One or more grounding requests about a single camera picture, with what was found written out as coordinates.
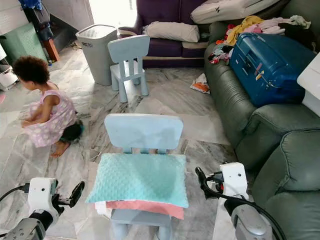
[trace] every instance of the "yellow clothing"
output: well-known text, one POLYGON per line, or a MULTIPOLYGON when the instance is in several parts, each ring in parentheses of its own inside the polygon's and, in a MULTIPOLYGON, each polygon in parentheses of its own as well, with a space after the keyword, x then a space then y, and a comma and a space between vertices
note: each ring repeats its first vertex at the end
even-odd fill
POLYGON ((228 45, 234 46, 237 41, 238 34, 243 33, 243 31, 254 24, 260 24, 264 20, 258 16, 247 16, 240 25, 234 27, 232 31, 229 33, 226 42, 228 45))

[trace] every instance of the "curly hair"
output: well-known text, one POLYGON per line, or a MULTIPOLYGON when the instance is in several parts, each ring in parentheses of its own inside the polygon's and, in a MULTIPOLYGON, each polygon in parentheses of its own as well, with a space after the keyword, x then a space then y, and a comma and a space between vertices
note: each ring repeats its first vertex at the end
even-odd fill
POLYGON ((35 56, 21 56, 13 64, 13 72, 25 82, 45 84, 49 80, 48 64, 35 56))

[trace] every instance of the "child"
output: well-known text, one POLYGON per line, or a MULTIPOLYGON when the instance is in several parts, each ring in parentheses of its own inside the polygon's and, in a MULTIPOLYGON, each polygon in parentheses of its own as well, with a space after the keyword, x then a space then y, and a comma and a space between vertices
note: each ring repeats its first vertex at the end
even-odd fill
POLYGON ((37 148, 55 144, 56 150, 51 156, 61 156, 83 132, 73 102, 48 81, 48 64, 42 59, 22 56, 14 63, 13 72, 25 88, 42 93, 40 101, 31 104, 30 117, 22 121, 22 127, 37 148))

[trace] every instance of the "small plastic chair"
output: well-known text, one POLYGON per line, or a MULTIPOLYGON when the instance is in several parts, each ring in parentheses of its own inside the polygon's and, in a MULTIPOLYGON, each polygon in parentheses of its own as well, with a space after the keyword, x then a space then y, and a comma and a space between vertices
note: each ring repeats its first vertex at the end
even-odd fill
MULTIPOLYGON (((148 154, 149 149, 157 149, 158 154, 177 148, 184 124, 180 117, 154 114, 109 114, 104 120, 111 143, 132 154, 132 148, 148 154)), ((172 239, 171 216, 141 210, 114 209, 111 223, 117 240, 123 240, 129 225, 158 226, 159 240, 172 239)))
POLYGON ((141 83, 141 94, 149 94, 145 70, 142 68, 142 57, 148 54, 149 43, 150 37, 147 35, 130 36, 108 43, 111 59, 118 63, 110 66, 112 89, 119 91, 121 103, 128 101, 124 84, 127 80, 133 80, 134 85, 141 83))

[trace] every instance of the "gray laundry basket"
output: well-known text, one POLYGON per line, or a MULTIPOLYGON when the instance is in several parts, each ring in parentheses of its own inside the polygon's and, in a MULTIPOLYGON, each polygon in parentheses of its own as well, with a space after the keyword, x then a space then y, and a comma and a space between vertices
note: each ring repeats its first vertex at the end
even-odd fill
POLYGON ((94 81, 105 86, 111 85, 110 66, 113 62, 108 42, 117 39, 117 29, 113 26, 95 24, 78 31, 75 35, 82 44, 94 81))

